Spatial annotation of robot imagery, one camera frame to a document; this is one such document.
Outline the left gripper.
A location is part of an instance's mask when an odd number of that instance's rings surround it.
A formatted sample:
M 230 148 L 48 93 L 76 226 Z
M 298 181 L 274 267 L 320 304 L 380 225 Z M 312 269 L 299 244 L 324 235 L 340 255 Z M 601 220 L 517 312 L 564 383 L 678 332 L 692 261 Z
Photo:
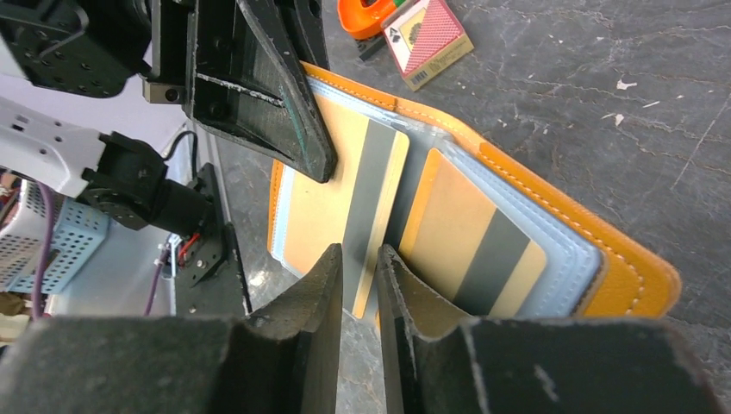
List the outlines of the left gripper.
M 337 153 L 306 64 L 328 67 L 319 1 L 144 1 L 149 84 L 178 89 L 206 131 L 318 183 Z

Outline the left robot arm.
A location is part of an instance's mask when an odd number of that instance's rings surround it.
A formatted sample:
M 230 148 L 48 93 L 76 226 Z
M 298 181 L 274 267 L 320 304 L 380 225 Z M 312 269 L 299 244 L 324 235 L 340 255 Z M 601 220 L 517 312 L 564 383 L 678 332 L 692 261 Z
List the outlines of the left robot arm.
M 118 96 L 140 77 L 205 131 L 318 183 L 337 154 L 304 71 L 328 65 L 317 1 L 4 1 L 1 71 L 42 89 Z M 148 143 L 3 99 L 1 164 L 130 229 L 193 235 L 213 199 L 169 180 Z

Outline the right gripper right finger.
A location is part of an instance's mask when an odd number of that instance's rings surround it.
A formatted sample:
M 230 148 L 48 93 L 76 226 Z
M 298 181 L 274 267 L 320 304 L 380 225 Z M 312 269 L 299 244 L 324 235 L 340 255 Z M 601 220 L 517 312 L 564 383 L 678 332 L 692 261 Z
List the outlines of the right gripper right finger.
M 687 342 L 637 318 L 471 316 L 396 250 L 377 264 L 390 413 L 721 413 Z

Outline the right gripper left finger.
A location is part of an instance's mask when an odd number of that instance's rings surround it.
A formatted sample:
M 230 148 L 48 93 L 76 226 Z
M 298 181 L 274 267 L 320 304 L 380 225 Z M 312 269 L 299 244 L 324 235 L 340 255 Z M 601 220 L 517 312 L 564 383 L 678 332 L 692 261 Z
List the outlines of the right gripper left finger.
M 1 359 L 4 413 L 332 413 L 343 257 L 248 317 L 52 317 Z

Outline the orange card holder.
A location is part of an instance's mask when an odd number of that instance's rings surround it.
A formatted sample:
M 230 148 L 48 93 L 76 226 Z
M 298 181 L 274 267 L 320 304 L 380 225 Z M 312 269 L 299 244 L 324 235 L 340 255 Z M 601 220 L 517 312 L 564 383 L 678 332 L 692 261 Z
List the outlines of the orange card holder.
M 409 137 L 409 152 L 381 246 L 390 244 L 399 253 L 428 151 L 438 149 L 547 253 L 547 267 L 515 317 L 661 317 L 678 301 L 682 283 L 672 265 L 548 184 L 460 119 L 313 65 L 306 65 L 305 70 L 316 101 L 332 97 Z M 289 209 L 284 193 L 291 187 L 288 178 L 293 173 L 298 172 L 279 161 L 272 165 L 267 247 L 286 269 L 303 276 L 282 258 L 283 215 Z

